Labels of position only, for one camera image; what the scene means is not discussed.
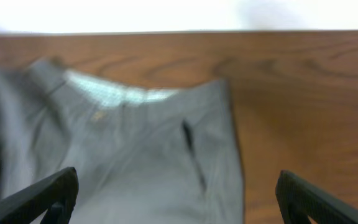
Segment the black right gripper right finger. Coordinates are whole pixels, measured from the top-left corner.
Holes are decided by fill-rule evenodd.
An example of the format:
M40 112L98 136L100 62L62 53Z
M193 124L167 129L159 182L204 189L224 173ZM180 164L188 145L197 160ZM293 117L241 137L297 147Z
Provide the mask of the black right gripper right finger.
M285 224L358 224L358 209L289 170L280 172L275 195Z

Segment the grey shorts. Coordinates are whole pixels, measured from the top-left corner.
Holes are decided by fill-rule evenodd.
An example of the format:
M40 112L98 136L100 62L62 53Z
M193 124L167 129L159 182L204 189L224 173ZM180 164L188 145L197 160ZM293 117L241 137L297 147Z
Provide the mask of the grey shorts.
M229 85L126 86L40 60L0 68L0 200L74 167L72 223L242 223Z

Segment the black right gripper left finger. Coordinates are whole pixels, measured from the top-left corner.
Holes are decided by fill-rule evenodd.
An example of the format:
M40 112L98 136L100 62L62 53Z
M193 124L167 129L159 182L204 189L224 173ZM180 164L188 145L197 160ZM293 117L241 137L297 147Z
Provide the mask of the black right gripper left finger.
M67 167L0 201L0 224L68 224L79 191L75 168Z

